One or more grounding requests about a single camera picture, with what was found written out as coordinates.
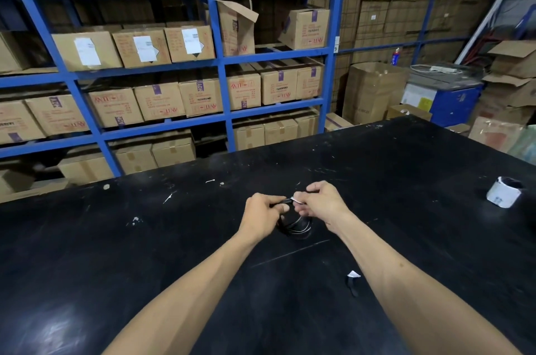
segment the cardboard flap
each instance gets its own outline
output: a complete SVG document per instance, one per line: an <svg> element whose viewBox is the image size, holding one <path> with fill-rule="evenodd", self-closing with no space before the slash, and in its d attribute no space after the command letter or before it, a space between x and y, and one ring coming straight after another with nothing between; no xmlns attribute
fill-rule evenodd
<svg viewBox="0 0 536 355"><path fill-rule="evenodd" d="M219 2L222 5L227 6L229 9L232 9L236 13L240 13L242 16L251 20L252 22L256 22L257 18L259 17L259 14L257 12L254 12L251 9L248 9L244 5L240 5L237 2L232 2L230 0L216 0L216 2Z"/></svg>
<svg viewBox="0 0 536 355"><path fill-rule="evenodd" d="M487 82L501 82L503 84L512 84L513 86L520 87L532 80L532 78L517 78L512 77L511 75L490 73L484 76L482 80Z"/></svg>
<svg viewBox="0 0 536 355"><path fill-rule="evenodd" d="M524 58L533 51L536 51L536 40L505 40L493 47L488 53Z"/></svg>

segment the white tape roll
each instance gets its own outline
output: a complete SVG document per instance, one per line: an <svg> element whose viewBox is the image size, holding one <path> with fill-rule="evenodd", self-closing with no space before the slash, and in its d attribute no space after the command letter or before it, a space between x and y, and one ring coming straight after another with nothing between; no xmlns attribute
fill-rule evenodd
<svg viewBox="0 0 536 355"><path fill-rule="evenodd" d="M521 195L523 184L510 177L499 177L486 194L488 201L501 208L510 208Z"/></svg>

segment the black table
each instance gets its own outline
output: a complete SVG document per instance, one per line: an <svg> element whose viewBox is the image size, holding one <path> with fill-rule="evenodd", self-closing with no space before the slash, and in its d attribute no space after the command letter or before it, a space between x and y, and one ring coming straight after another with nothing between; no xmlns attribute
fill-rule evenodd
<svg viewBox="0 0 536 355"><path fill-rule="evenodd" d="M499 175L527 187L511 209L485 199ZM233 235L248 196L290 196L321 179L522 352L536 353L536 168L412 117L0 205L0 353L100 353ZM361 273L319 221L305 241L274 231L192 353L408 353L363 277L352 297L351 270Z"/></svg>

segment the white cable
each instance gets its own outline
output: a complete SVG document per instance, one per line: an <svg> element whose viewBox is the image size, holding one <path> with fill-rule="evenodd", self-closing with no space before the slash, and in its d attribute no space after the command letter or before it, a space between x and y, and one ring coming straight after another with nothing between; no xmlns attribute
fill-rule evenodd
<svg viewBox="0 0 536 355"><path fill-rule="evenodd" d="M421 69L414 68L414 67L422 67L422 68L426 68L426 70L421 70ZM433 66L433 65L428 65L428 64L413 64L412 66L410 66L410 68L413 71L417 71L417 73L441 73L441 74L462 74L463 73L463 71L460 70L459 68L453 68L454 71L445 71L445 70L439 69L439 68L445 68L445 67Z"/></svg>

